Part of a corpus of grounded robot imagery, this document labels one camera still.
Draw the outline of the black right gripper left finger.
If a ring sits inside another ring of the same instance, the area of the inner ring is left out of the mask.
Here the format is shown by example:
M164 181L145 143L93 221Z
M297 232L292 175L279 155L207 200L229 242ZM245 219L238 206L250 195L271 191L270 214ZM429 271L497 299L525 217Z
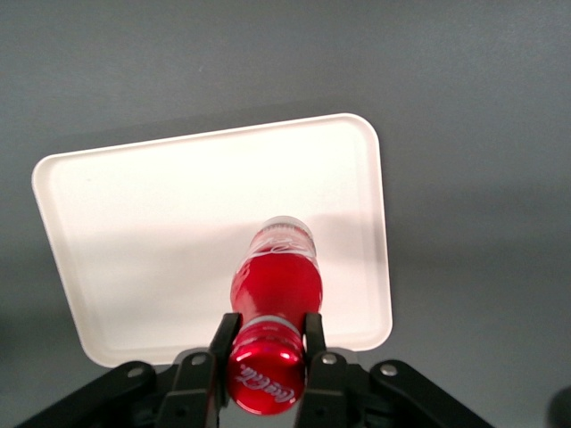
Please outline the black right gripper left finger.
M211 344L165 370L123 363L20 423L21 427L218 427L228 404L224 364L241 316L227 313Z

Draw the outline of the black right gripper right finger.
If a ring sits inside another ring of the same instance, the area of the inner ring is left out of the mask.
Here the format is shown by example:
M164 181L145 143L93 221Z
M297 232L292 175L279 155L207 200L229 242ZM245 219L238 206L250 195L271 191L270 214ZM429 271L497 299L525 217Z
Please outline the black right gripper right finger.
M489 427L481 416L400 361L369 370L327 348L318 313L305 315L308 376L296 427Z

